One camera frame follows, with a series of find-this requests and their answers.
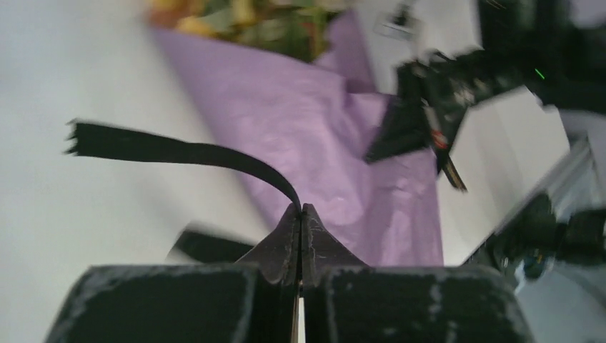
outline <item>green object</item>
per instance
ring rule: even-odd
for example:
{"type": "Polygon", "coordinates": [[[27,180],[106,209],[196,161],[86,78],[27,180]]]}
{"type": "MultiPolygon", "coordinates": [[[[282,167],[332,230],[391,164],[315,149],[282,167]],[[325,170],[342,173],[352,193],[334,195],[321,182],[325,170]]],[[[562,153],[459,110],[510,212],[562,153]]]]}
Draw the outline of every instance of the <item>green object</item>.
{"type": "Polygon", "coordinates": [[[539,76],[541,76],[541,79],[545,80],[545,76],[543,76],[543,74],[541,74],[541,72],[539,71],[539,69],[535,68],[535,71],[537,72],[537,74],[539,74],[539,76]]]}

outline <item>purple towel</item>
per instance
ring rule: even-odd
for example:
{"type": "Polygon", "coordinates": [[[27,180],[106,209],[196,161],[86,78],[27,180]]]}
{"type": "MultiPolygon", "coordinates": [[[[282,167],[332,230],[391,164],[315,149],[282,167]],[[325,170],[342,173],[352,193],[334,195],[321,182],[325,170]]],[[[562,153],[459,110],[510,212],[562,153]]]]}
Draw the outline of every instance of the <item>purple towel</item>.
{"type": "MultiPolygon", "coordinates": [[[[217,143],[283,173],[360,259],[373,266],[442,265],[432,152],[372,166],[361,159],[388,98],[374,93],[353,12],[333,22],[332,50],[316,64],[172,31],[154,34],[217,143]]],[[[242,178],[275,225],[289,200],[242,178]]]]}

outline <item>white table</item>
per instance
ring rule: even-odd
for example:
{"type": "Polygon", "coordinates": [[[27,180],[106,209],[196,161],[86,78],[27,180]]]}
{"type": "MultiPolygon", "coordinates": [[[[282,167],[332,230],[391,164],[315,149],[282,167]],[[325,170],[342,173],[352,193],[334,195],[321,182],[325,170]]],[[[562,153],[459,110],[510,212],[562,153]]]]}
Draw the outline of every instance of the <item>white table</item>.
{"type": "Polygon", "coordinates": [[[268,232],[230,171],[61,153],[69,120],[212,141],[140,16],[142,1],[0,4],[0,342],[42,342],[92,264],[164,263],[190,221],[268,232]]]}

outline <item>black strap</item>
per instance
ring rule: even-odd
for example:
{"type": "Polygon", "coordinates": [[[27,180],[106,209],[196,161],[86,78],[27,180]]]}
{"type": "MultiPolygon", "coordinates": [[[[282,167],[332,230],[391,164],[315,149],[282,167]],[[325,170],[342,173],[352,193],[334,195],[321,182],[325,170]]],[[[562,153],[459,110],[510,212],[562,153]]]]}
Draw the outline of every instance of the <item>black strap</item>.
{"type": "Polygon", "coordinates": [[[206,143],[188,143],[141,131],[91,122],[72,121],[70,139],[75,145],[67,154],[123,161],[201,164],[222,166],[261,179],[280,190],[299,213],[301,202],[294,187],[270,165],[240,151],[206,143]]]}

